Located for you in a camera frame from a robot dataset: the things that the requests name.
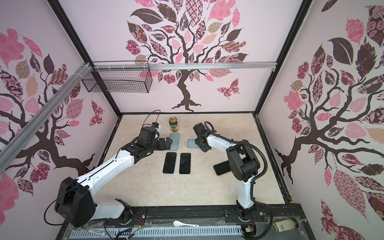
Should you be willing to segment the light blue phone case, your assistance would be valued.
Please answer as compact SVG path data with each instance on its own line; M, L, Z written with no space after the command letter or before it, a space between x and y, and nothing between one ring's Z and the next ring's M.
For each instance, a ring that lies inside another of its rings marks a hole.
M198 149L199 146L195 143L194 139L188 139L187 140L187 148L188 149Z
M170 139L172 140L170 151L176 152L179 149L180 134L171 133Z

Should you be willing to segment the black phone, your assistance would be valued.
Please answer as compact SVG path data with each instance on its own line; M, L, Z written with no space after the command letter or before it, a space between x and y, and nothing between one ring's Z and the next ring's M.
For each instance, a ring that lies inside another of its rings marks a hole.
M179 174L188 175L191 173L191 153L181 153Z
M229 161L225 161L225 162L214 165L214 170L217 176L221 176L231 172Z
M166 153L163 174L173 174L175 172L177 153Z

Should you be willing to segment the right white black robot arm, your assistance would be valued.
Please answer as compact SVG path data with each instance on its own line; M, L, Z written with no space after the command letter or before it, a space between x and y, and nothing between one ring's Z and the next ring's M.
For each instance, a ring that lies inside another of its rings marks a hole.
M254 185L268 170L267 158L247 140L235 141L220 135L208 121L195 125L193 129L200 150L206 153L214 148L227 155L231 173L239 183L236 212L242 221L246 221L257 207L263 205L254 197Z

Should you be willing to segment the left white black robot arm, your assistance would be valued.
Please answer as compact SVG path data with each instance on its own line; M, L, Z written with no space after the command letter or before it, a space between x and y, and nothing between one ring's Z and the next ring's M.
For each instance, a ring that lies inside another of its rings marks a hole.
M55 212L76 228L90 221L104 219L116 220L121 225L128 224L133 216L131 206L121 199L97 202L97 192L141 159L155 151L170 150L172 142L169 137L160 138L158 127L142 127L139 136L121 147L111 159L77 179L68 177L63 180L58 198L54 201Z

